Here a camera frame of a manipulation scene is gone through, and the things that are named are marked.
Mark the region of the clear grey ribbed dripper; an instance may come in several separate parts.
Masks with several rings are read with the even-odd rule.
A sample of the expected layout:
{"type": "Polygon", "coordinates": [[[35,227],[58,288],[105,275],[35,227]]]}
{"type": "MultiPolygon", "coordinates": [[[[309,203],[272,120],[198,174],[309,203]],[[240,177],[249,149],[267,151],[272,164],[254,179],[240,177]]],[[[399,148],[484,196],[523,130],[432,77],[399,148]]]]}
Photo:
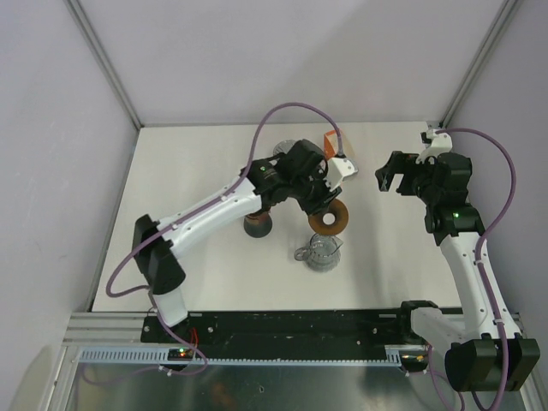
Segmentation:
{"type": "Polygon", "coordinates": [[[294,144],[295,140],[283,140],[275,145],[272,153],[274,156],[278,154],[287,154],[294,144]]]}

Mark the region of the red-rimmed dark carafe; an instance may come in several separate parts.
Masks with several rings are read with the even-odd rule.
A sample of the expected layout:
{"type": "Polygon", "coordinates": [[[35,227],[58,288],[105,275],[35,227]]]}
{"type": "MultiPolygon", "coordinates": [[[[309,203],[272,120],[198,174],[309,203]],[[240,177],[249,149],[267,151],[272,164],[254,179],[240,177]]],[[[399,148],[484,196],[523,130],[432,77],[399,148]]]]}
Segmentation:
{"type": "Polygon", "coordinates": [[[243,228],[252,238],[263,238],[271,233],[272,219],[268,211],[248,214],[244,217],[243,228]]]}

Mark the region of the clear grey glass carafe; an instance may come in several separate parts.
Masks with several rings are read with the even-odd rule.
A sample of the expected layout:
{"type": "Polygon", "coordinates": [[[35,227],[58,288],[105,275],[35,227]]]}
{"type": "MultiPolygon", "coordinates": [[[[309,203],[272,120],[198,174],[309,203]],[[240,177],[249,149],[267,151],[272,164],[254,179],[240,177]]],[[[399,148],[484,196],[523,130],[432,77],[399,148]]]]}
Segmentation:
{"type": "Polygon", "coordinates": [[[315,234],[304,247],[294,252],[294,259],[310,270],[325,273],[335,269],[341,260],[343,241],[335,235],[315,234]]]}

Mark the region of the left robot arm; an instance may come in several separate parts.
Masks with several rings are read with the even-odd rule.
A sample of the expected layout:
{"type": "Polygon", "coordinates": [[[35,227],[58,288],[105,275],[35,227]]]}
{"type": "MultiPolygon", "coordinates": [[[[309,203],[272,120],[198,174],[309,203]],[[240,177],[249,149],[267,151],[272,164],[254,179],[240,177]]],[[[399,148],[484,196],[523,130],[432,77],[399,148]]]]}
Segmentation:
{"type": "Polygon", "coordinates": [[[260,219],[287,199],[297,201],[315,233],[338,235],[348,224],[348,209],[337,197],[355,172],[345,155],[327,158],[311,141],[298,140],[288,152],[251,161],[228,187],[190,211],[157,221],[140,217],[134,226],[134,260],[161,318],[160,333],[173,343],[188,335],[186,273],[179,261],[190,247],[241,217],[252,222],[250,236],[265,236],[271,222],[260,219]]]}

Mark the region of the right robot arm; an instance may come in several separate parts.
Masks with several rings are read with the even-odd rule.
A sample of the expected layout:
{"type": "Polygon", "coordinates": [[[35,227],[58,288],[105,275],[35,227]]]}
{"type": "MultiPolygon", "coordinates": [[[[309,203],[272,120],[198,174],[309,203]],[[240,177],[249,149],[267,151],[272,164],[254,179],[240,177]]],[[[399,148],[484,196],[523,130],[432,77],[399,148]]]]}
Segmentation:
{"type": "Polygon", "coordinates": [[[420,338],[444,358],[451,387],[460,392],[518,391],[540,358],[539,345],[525,338],[509,314],[497,287],[479,212],[468,201],[473,166],[453,152],[420,161],[394,151],[375,173],[386,192],[401,175],[397,192],[426,205],[426,231],[446,259],[462,304],[463,325],[451,322],[431,301],[404,301],[395,322],[404,343],[420,338]]]}

